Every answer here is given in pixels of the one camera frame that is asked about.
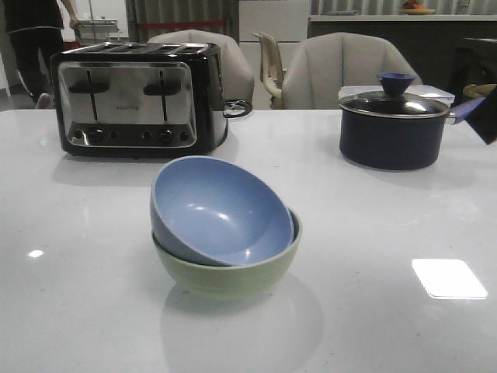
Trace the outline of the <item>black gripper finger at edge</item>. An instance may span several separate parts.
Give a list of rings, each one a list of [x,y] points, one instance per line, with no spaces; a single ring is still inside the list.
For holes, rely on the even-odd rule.
[[[491,91],[485,98],[472,99],[467,102],[469,114],[465,121],[483,140],[490,145],[496,141],[496,91]]]

